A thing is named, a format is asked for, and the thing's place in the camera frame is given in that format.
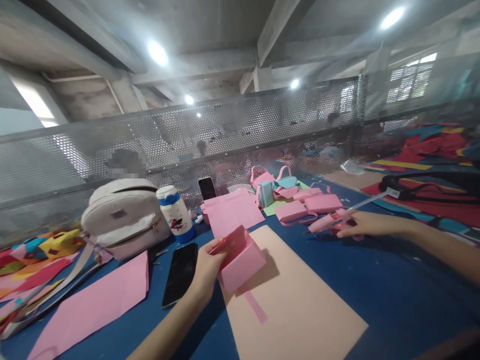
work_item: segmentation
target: white bag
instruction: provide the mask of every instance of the white bag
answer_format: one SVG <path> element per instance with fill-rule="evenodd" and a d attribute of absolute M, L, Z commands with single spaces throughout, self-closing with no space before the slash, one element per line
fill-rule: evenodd
<path fill-rule="evenodd" d="M 172 232 L 146 179 L 118 179 L 93 192 L 81 217 L 88 242 L 124 260 L 168 238 Z"/>

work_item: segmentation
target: white water bottle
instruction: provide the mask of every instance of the white water bottle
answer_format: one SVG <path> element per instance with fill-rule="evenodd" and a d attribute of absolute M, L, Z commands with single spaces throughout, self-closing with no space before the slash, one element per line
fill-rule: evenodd
<path fill-rule="evenodd" d="M 190 214 L 177 188 L 167 185 L 156 191 L 160 210 L 179 243 L 187 243 L 195 237 L 195 229 Z"/>

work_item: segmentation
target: blue table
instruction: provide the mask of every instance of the blue table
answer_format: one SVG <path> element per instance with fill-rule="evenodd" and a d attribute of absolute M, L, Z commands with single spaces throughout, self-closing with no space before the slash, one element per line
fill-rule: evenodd
<path fill-rule="evenodd" d="M 313 179 L 304 179 L 309 185 Z M 366 197 L 328 183 L 344 205 Z M 374 204 L 364 211 L 388 214 Z M 347 359 L 410 359 L 442 343 L 480 319 L 480 289 L 464 280 L 417 246 L 390 236 L 337 239 L 328 233 L 302 235 L 305 225 L 282 226 L 276 216 L 254 226 L 271 227 L 302 259 L 367 323 L 368 329 Z M 213 238 L 206 225 L 194 240 L 202 246 Z M 61 359 L 125 359 L 168 313 L 161 309 L 172 254 L 178 244 L 163 245 L 169 251 L 160 265 L 150 268 L 147 298 L 119 319 L 97 331 L 61 355 Z M 80 289 L 118 266 L 112 261 Z M 69 272 L 65 269 L 58 278 Z M 52 317 L 28 327 L 1 344 L 8 360 L 26 359 L 42 329 Z M 176 359 L 238 359 L 225 304 L 219 286 L 194 324 Z"/>

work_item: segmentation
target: smartphone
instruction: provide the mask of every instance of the smartphone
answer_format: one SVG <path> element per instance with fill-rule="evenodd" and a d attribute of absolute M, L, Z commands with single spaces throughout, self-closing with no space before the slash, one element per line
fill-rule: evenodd
<path fill-rule="evenodd" d="M 200 186 L 201 197 L 203 200 L 217 197 L 217 192 L 215 191 L 214 182 L 211 177 L 198 180 L 198 185 Z"/>
<path fill-rule="evenodd" d="M 187 292 L 194 279 L 198 252 L 199 247 L 195 242 L 173 252 L 165 293 L 161 302 L 162 309 L 176 304 Z"/>

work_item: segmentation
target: ceiling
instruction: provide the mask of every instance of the ceiling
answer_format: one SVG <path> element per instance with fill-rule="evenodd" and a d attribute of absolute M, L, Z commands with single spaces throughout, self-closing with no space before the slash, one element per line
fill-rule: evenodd
<path fill-rule="evenodd" d="M 148 56 L 154 39 L 169 54 L 255 46 L 274 0 L 117 0 L 83 3 L 115 35 Z"/>
<path fill-rule="evenodd" d="M 401 21 L 379 31 L 399 6 L 405 7 Z M 2 0 L 0 58 L 57 77 L 83 69 L 107 78 L 103 74 L 127 69 L 145 96 L 159 94 L 150 106 L 177 105 L 186 93 L 197 100 L 239 94 L 257 51 L 260 65 L 273 68 L 274 88 L 295 78 L 319 81 L 358 73 L 382 44 L 398 58 L 447 42 L 479 12 L 480 0 Z M 271 42 L 265 63 L 263 38 Z M 151 40 L 183 66 L 174 75 L 153 62 Z M 141 76 L 143 82 L 136 80 Z M 55 89 L 66 88 L 68 99 L 74 84 Z"/>

